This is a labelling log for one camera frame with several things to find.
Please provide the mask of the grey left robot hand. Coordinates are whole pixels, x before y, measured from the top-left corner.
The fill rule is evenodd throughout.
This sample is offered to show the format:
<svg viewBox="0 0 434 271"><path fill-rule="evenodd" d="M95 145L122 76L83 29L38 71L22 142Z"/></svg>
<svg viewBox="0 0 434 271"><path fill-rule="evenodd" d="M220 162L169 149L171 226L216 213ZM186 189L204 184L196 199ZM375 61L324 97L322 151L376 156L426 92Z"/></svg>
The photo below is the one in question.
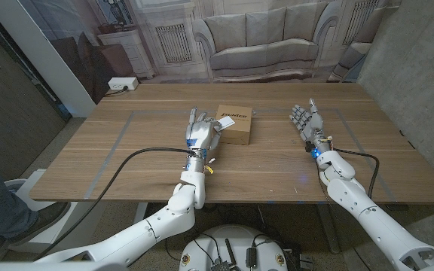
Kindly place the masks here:
<svg viewBox="0 0 434 271"><path fill-rule="evenodd" d="M215 149L219 143L222 124L214 117L207 117L206 112L196 117L196 112L196 107L191 109L185 133L186 144L192 151L201 152L206 157L207 152Z"/></svg>

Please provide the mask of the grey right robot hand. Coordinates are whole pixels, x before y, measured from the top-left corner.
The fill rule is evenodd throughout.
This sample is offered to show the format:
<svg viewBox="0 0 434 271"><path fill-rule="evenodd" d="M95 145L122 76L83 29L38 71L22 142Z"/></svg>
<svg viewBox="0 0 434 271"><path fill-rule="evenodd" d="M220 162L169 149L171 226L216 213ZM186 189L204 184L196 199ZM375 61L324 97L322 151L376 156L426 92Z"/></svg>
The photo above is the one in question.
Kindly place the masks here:
<svg viewBox="0 0 434 271"><path fill-rule="evenodd" d="M323 135L323 121L318 113L316 103L312 98L310 98L309 103L310 109L308 111L295 105L289 118L300 132L306 152L311 152L314 149L320 153L330 151L330 140Z"/></svg>

